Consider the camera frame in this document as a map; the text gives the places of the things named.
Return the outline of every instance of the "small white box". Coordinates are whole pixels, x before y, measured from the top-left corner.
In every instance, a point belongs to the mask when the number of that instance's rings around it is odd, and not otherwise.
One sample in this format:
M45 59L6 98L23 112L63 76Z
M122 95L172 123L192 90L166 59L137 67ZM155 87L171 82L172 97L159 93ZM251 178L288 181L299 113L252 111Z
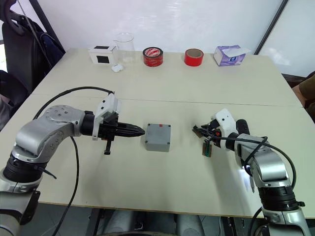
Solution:
M94 64L115 65L118 63L116 46L95 46L89 49Z

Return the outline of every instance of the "red tape roll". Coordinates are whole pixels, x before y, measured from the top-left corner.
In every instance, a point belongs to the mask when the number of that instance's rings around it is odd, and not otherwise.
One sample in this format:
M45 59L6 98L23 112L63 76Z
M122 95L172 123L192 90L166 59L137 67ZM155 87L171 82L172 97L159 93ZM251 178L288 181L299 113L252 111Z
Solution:
M196 48L186 50L184 62L189 66L199 66L202 63L203 52Z
M163 63L163 51L161 48L150 47L143 50L143 62L150 67Z

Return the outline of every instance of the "robotic arm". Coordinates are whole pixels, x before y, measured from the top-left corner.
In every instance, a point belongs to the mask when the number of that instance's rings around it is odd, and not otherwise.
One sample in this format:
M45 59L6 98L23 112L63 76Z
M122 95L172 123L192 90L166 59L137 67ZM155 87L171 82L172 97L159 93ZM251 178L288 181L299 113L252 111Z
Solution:
M216 113L211 120L200 128L195 126L193 131L206 137L206 144L213 142L220 148L234 151L237 163L244 166L248 156L263 138L251 136L246 121L235 122L227 109ZM248 161L246 168L248 167L259 191L263 215L268 222L262 235L311 236L301 209L304 203L296 201L285 165L278 154L262 145Z
M65 138L83 134L93 140L107 140L104 154L110 154L115 136L136 137L145 133L138 126L118 122L119 111L120 101L111 93L100 103L95 115L58 105L20 129L7 165L0 172L0 235L15 236L20 225L31 221L42 173L54 177L45 168Z

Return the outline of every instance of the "white table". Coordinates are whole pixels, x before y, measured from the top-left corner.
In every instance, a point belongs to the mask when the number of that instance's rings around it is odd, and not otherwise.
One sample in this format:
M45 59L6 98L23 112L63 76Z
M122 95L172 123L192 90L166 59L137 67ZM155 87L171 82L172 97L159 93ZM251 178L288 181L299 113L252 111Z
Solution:
M87 49L69 50L33 94L56 95L79 86L97 86L116 92L118 98L301 107L276 66L266 56L246 55L238 66L217 66L212 54L190 67L183 53L164 53L158 67L136 62L114 73L110 66L92 63ZM102 92L77 91L76 95L103 97Z
M32 119L51 95L31 95L0 132L0 166L5 166L17 131ZM52 105L66 104L96 110L99 98L67 95ZM295 195L304 201L304 215L315 217L315 126L300 107L209 104L122 100L120 122L145 128L147 123L172 125L170 152L144 148L144 136L116 137L111 155L104 156L104 141L75 138L79 148L80 177L73 204L77 206L186 212L207 215L253 216L261 206L257 189L233 152L213 148L211 158L201 154L202 139L193 125L205 124L210 116L227 108L235 119L247 120L251 134L267 135L269 142L285 151L297 169ZM68 138L59 146L39 186L40 201L67 204L75 183L75 153Z

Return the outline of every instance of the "glass beaker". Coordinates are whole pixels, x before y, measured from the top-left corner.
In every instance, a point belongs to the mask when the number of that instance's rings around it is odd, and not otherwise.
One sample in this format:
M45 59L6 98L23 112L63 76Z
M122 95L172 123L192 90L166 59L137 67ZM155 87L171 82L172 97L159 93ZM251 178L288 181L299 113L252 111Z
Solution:
M119 59L124 63L130 63L134 61L134 47L133 47L133 35L131 33L119 33L116 35Z

